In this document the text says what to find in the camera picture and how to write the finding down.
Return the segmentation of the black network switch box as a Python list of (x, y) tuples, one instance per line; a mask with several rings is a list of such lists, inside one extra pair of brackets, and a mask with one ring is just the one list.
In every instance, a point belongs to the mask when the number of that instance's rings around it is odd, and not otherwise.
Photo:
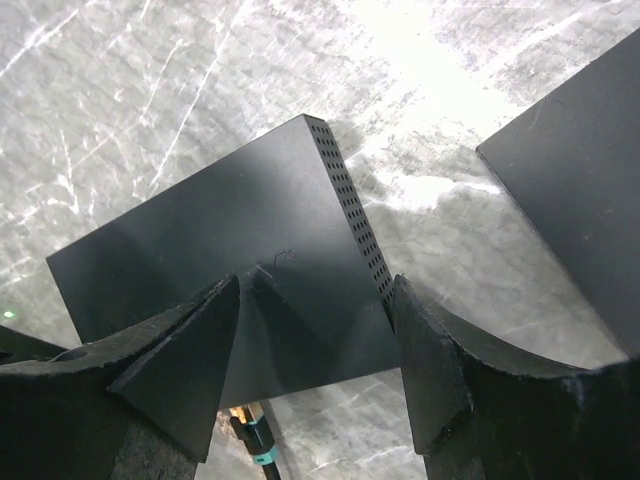
[(329, 124), (302, 114), (49, 256), (83, 342), (234, 275), (220, 404), (394, 369), (392, 278)]

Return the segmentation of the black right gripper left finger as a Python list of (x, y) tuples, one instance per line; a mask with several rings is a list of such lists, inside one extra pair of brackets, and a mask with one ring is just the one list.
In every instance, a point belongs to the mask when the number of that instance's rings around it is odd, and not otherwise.
[(1, 331), (5, 479), (191, 479), (239, 320), (235, 276), (74, 349)]

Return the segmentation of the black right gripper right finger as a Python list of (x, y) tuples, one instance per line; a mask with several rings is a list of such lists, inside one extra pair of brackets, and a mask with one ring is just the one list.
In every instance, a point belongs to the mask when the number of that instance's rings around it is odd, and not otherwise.
[(635, 479), (639, 362), (582, 369), (488, 333), (393, 284), (414, 442), (431, 479)]

